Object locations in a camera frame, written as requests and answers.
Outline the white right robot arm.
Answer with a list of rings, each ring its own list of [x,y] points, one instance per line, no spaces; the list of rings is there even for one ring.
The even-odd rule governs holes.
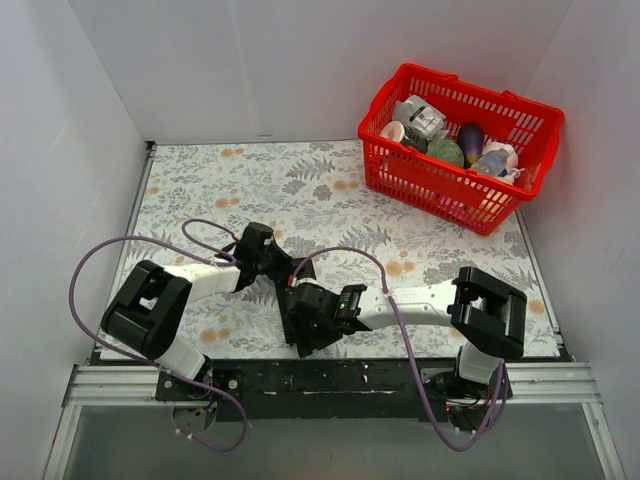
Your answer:
[[[527,296],[476,268],[463,267],[452,281],[403,287],[347,285],[334,293],[308,277],[277,288],[286,343],[306,358],[343,337],[397,323],[451,327],[466,343],[452,373],[454,389],[475,397],[489,384],[499,363],[524,354]]]

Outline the black zippered tool case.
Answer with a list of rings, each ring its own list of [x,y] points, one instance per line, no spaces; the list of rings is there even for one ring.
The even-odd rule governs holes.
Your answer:
[[[306,358],[341,340],[342,334],[334,325],[339,296],[317,283],[312,261],[298,273],[302,283],[288,285],[301,262],[302,258],[290,259],[277,271],[274,283],[285,341]]]

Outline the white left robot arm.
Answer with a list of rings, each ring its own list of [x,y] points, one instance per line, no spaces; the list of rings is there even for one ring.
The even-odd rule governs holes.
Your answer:
[[[231,258],[184,266],[136,264],[101,321],[108,335],[143,358],[178,374],[178,387],[193,400],[213,386],[208,358],[178,335],[186,306],[216,294],[235,293],[257,277],[287,282],[294,259],[276,243],[274,231],[251,222],[232,248]]]

